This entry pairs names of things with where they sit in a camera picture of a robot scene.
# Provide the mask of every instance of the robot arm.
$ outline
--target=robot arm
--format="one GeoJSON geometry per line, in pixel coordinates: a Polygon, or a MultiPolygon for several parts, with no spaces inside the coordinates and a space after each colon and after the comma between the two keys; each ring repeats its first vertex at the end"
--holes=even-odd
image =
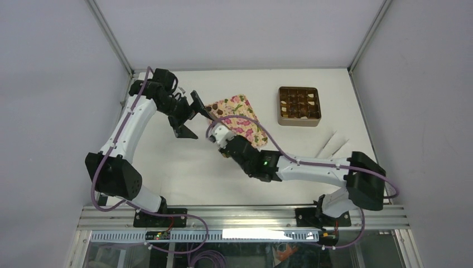
{"type": "Polygon", "coordinates": [[[289,155],[292,159],[314,165],[300,165],[284,157],[279,151],[255,149],[243,136],[235,135],[218,123],[210,131],[209,139],[219,151],[229,155],[250,177],[261,181],[308,180],[328,183],[339,190],[322,195],[317,202],[318,217],[337,218],[357,207],[368,210],[383,209],[384,181],[375,176],[340,169],[337,166],[356,166],[385,175],[385,171],[362,152],[353,152],[346,159],[316,159],[289,155]],[[319,163],[330,164],[330,167],[319,163]]]}
{"type": "Polygon", "coordinates": [[[177,138],[196,139],[197,136],[184,126],[184,123],[193,119],[197,113],[209,119],[211,115],[205,110],[195,91],[191,92],[193,99],[191,105],[184,97],[183,90],[176,93],[177,78],[168,70],[156,69],[153,78],[146,81],[140,95],[143,83],[142,80],[136,80],[132,84],[125,111],[115,130],[99,153],[88,153],[85,165],[93,180],[105,152],[112,148],[104,166],[99,170],[95,190],[126,199],[151,212],[164,213],[166,200],[142,185],[141,175],[132,166],[134,151],[143,130],[154,113],[160,111],[168,115],[169,123],[177,138]]]}
{"type": "MultiPolygon", "coordinates": [[[[133,83],[125,112],[111,137],[98,153],[91,152],[85,159],[92,180],[98,171],[96,191],[128,200],[151,212],[166,213],[165,198],[153,194],[143,186],[141,175],[132,166],[133,154],[146,124],[159,111],[168,116],[177,138],[197,138],[184,123],[193,119],[197,113],[215,120],[195,91],[191,92],[193,103],[188,104],[183,96],[184,91],[176,93],[176,89],[177,78],[163,69],[156,69],[153,78],[146,82],[137,80],[133,83]],[[108,152],[103,167],[98,170],[108,152]]],[[[250,177],[265,182],[308,180],[340,187],[334,193],[319,197],[317,217],[337,218],[356,207],[383,209],[384,181],[366,173],[337,168],[340,165],[356,166],[385,175],[381,167],[361,152],[353,152],[347,159],[315,159],[290,155],[292,159],[309,163],[299,165],[279,151],[259,151],[253,148],[248,140],[235,135],[221,123],[212,128],[209,139],[218,145],[220,152],[231,156],[250,177]]]]}

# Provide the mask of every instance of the purple cable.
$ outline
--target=purple cable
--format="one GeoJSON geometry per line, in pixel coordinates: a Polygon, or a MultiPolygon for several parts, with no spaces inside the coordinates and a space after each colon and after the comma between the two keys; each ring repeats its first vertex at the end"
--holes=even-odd
{"type": "MultiPolygon", "coordinates": [[[[209,137],[209,132],[210,130],[219,122],[225,120],[225,119],[230,119],[230,118],[241,118],[241,119],[245,119],[245,120],[249,120],[251,122],[253,122],[255,125],[257,125],[258,127],[260,127],[264,132],[266,132],[266,134],[268,135],[268,138],[273,142],[274,146],[278,149],[278,151],[287,159],[289,159],[290,161],[292,162],[297,162],[296,159],[290,157],[289,155],[287,155],[287,153],[285,153],[281,147],[278,145],[278,143],[276,143],[276,141],[273,139],[273,137],[271,136],[271,134],[269,134],[269,132],[256,120],[254,119],[251,119],[251,118],[248,118],[246,116],[237,116],[237,115],[233,115],[233,116],[224,116],[224,117],[220,117],[218,119],[216,119],[214,122],[212,122],[209,127],[207,128],[207,131],[205,133],[205,137],[208,138],[209,137]]],[[[337,165],[336,164],[327,164],[327,163],[314,163],[314,162],[306,162],[306,161],[299,161],[299,164],[302,164],[302,165],[309,165],[309,166],[325,166],[325,167],[328,167],[328,168],[337,168],[337,165]]],[[[391,185],[391,187],[395,190],[395,193],[393,195],[389,195],[387,197],[384,197],[384,198],[394,198],[394,197],[397,197],[399,195],[399,189],[393,185],[389,180],[388,178],[386,178],[385,176],[379,174],[379,173],[376,173],[374,171],[371,171],[369,169],[363,169],[362,167],[356,167],[356,166],[347,166],[347,165],[340,165],[340,168],[341,169],[348,169],[348,170],[354,170],[354,171],[359,171],[359,172],[364,172],[364,173],[368,173],[370,175],[373,175],[373,176],[376,176],[380,179],[382,179],[383,181],[385,181],[386,183],[388,183],[389,185],[391,185]]]]}
{"type": "MultiPolygon", "coordinates": [[[[189,251],[189,243],[186,244],[186,249],[187,251],[189,251]]],[[[191,267],[191,254],[190,253],[187,254],[187,264],[188,264],[188,267],[191,267]]]]}
{"type": "MultiPolygon", "coordinates": [[[[146,87],[146,82],[148,81],[148,76],[149,76],[149,73],[153,73],[153,70],[151,69],[151,67],[148,66],[148,68],[146,69],[146,75],[144,76],[144,81],[143,81],[143,84],[141,85],[141,88],[139,89],[139,92],[136,96],[136,99],[134,100],[133,104],[131,105],[131,110],[130,112],[127,113],[127,115],[125,116],[122,124],[120,125],[120,127],[118,128],[118,131],[117,131],[117,134],[115,135],[115,138],[113,138],[113,143],[117,143],[118,141],[118,138],[120,137],[120,134],[122,133],[123,129],[125,128],[125,125],[127,124],[128,122],[128,119],[130,118],[136,104],[138,103],[139,101],[139,98],[141,97],[141,95],[143,94],[143,90],[144,88],[146,87]]],[[[112,211],[114,209],[116,209],[119,205],[127,202],[126,200],[121,200],[120,202],[118,202],[117,204],[113,205],[112,207],[110,208],[102,208],[101,206],[99,206],[99,204],[97,203],[97,200],[95,199],[95,185],[97,184],[97,180],[98,180],[98,177],[99,177],[99,174],[100,174],[100,171],[102,170],[104,164],[105,164],[105,161],[107,160],[107,158],[110,156],[110,154],[112,153],[112,150],[114,148],[113,147],[110,147],[108,149],[108,151],[105,153],[104,157],[102,158],[102,160],[100,161],[99,163],[99,166],[97,167],[97,170],[95,171],[95,174],[94,174],[94,177],[92,179],[92,187],[90,188],[90,197],[92,199],[92,204],[94,205],[94,207],[99,210],[99,211],[102,211],[102,212],[109,212],[109,211],[112,211]]],[[[148,211],[148,210],[145,210],[145,209],[142,209],[130,202],[127,202],[127,204],[130,206],[130,207],[133,207],[134,209],[139,209],[149,215],[152,215],[152,216],[156,216],[156,217],[189,217],[189,218],[195,218],[195,219],[198,219],[199,221],[201,221],[203,224],[204,224],[204,227],[205,227],[205,238],[204,240],[200,243],[200,245],[198,245],[195,249],[193,250],[190,250],[190,251],[169,251],[169,250],[165,250],[165,249],[162,249],[162,248],[159,248],[159,247],[156,247],[156,246],[153,246],[151,245],[154,249],[156,250],[159,250],[159,251],[163,251],[163,252],[167,252],[167,253],[174,253],[174,254],[186,254],[186,253],[192,253],[192,252],[195,252],[197,250],[199,250],[203,245],[204,243],[207,241],[207,238],[209,236],[209,226],[207,225],[207,223],[200,217],[198,216],[195,216],[195,215],[189,215],[189,214],[159,214],[159,213],[154,213],[154,212],[151,212],[151,211],[148,211]]]]}
{"type": "Polygon", "coordinates": [[[218,251],[215,250],[206,250],[197,253],[193,256],[192,260],[189,262],[189,267],[194,267],[199,260],[208,259],[212,261],[215,268],[225,268],[226,267],[226,259],[225,257],[218,251]]]}

